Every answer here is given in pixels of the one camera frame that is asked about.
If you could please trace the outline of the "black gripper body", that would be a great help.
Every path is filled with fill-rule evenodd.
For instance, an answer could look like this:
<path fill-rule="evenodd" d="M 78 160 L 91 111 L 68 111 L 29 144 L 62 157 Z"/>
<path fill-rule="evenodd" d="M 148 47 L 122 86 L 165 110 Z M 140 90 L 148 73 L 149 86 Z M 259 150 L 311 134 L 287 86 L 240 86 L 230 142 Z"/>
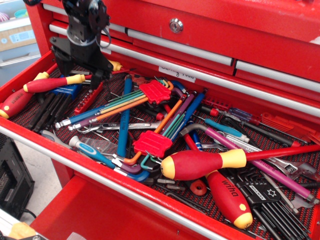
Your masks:
<path fill-rule="evenodd" d="M 70 48 L 71 55 L 74 58 L 74 66 L 78 65 L 92 73 L 97 70 L 109 72 L 113 70 L 112 64 L 103 55 L 95 40 L 89 44 L 78 45 L 71 42 L 68 38 L 51 37 L 50 43 L 52 47 L 60 49 Z"/>

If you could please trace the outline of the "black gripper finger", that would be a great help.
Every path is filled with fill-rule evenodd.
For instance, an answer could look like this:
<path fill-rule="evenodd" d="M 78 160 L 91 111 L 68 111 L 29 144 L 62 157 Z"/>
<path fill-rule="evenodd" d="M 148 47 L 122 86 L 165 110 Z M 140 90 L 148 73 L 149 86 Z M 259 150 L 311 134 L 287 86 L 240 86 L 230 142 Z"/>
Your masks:
<path fill-rule="evenodd" d="M 103 82 L 104 80 L 109 80 L 110 77 L 111 77 L 110 71 L 98 69 L 91 76 L 90 89 L 96 90 L 101 82 Z"/>
<path fill-rule="evenodd" d="M 60 72 L 64 76 L 68 76 L 75 65 L 75 60 L 71 55 L 71 49 L 69 47 L 65 47 L 64 49 L 52 47 L 51 50 L 54 53 L 55 61 Z"/>

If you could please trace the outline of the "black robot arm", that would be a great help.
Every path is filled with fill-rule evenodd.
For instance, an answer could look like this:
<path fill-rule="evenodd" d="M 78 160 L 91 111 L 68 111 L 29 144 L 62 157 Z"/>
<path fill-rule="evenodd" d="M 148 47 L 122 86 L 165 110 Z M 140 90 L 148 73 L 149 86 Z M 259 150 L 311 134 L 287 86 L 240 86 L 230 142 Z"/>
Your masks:
<path fill-rule="evenodd" d="M 107 7 L 101 0 L 63 0 L 62 5 L 68 16 L 67 38 L 50 38 L 55 61 L 65 76 L 74 65 L 91 71 L 90 88 L 95 90 L 113 70 L 101 52 L 102 31 L 109 35 Z"/>

